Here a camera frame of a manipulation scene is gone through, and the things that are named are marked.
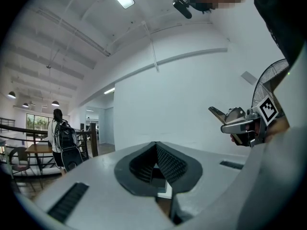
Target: railing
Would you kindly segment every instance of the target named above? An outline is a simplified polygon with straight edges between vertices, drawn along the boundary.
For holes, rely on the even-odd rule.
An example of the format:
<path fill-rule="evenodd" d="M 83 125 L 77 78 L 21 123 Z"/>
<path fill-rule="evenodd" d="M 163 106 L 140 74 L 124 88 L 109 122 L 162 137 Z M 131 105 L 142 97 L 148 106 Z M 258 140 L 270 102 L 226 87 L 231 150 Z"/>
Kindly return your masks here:
<path fill-rule="evenodd" d="M 3 136 L 3 135 L 0 135 L 0 138 L 9 139 L 9 140 L 24 141 L 24 142 L 32 142 L 33 144 L 36 144 L 38 142 L 48 143 L 47 140 L 41 140 L 42 138 L 47 137 L 47 131 L 24 129 L 24 128 L 18 128 L 18 127 L 7 126 L 7 125 L 2 125 L 2 124 L 0 124 L 0 129 L 25 133 L 26 139 L 11 138 L 11 137 Z M 77 133 L 77 139 L 78 139 L 78 148 L 80 148 L 80 150 L 82 150 L 82 151 L 80 151 L 80 153 L 81 153 L 83 160 L 89 159 L 88 150 L 87 150 L 86 135 L 91 136 L 91 148 L 92 148 L 93 157 L 98 156 L 97 137 L 96 137 L 95 127 L 94 127 L 94 130 L 92 129 L 91 131 L 83 131 L 83 132 L 78 131 L 76 133 Z M 53 156 L 43 156 L 43 157 L 39 157 L 39 158 L 49 158 L 49 160 L 48 160 L 47 163 L 38 162 L 38 163 L 35 163 L 35 164 L 31 163 L 31 165 L 42 166 L 42 168 L 45 168 L 47 165 L 51 165 L 51 167 L 53 167 L 55 165 L 55 162 L 51 162 L 53 160 Z"/>
<path fill-rule="evenodd" d="M 15 127 L 15 120 L 0 117 L 0 125 Z M 5 131 L 9 131 L 9 130 L 0 128 L 0 133 L 5 132 Z"/>

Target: person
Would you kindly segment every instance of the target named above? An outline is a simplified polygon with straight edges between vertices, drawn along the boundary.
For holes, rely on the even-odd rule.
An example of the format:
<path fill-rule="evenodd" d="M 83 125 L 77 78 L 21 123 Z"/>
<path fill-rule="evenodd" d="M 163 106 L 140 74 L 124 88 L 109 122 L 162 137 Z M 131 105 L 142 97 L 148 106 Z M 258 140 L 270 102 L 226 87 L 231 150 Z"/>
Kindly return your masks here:
<path fill-rule="evenodd" d="M 187 0 L 197 10 L 210 12 L 243 0 Z M 305 0 L 254 0 L 256 9 L 265 21 L 273 40 L 290 66 L 299 56 L 306 41 Z"/>
<path fill-rule="evenodd" d="M 58 123 L 62 121 L 63 121 L 62 111 L 60 109 L 54 109 L 53 120 L 48 125 L 48 141 L 52 145 L 52 155 L 53 155 L 54 161 L 57 167 L 59 167 L 61 174 L 64 175 L 65 172 L 63 170 L 64 164 L 62 161 L 61 150 L 60 148 L 57 148 L 54 143 L 54 132 L 55 132 L 56 126 Z"/>

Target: black backpack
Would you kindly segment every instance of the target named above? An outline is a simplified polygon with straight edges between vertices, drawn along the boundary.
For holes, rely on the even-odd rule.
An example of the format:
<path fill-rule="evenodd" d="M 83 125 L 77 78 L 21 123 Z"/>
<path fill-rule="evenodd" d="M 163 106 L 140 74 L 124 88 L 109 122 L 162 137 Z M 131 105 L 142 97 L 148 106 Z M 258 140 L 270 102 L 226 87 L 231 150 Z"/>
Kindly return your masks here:
<path fill-rule="evenodd" d="M 76 131 L 66 120 L 57 123 L 54 131 L 54 144 L 59 151 L 78 146 Z"/>

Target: white ceiling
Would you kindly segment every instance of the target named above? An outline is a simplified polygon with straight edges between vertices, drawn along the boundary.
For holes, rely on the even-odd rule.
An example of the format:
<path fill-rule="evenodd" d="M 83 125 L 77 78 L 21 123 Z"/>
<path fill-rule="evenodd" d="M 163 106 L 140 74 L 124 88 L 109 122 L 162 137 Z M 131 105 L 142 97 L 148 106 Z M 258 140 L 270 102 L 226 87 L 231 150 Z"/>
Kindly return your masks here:
<path fill-rule="evenodd" d="M 146 36 L 142 21 L 151 33 L 209 21 L 208 14 L 195 10 L 191 20 L 185 19 L 173 0 L 134 1 L 125 10 L 116 0 L 31 0 L 12 27 L 2 56 L 16 90 L 69 102 L 98 61 Z"/>

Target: window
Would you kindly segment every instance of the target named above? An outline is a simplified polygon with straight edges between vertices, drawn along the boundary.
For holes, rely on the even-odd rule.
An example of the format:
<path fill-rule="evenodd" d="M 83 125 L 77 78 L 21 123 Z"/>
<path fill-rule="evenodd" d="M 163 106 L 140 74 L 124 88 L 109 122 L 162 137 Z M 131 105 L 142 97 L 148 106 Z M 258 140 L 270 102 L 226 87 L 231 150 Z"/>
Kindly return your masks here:
<path fill-rule="evenodd" d="M 48 130 L 48 124 L 52 120 L 52 117 L 44 117 L 33 114 L 27 114 L 26 116 L 26 128 L 36 130 Z"/>

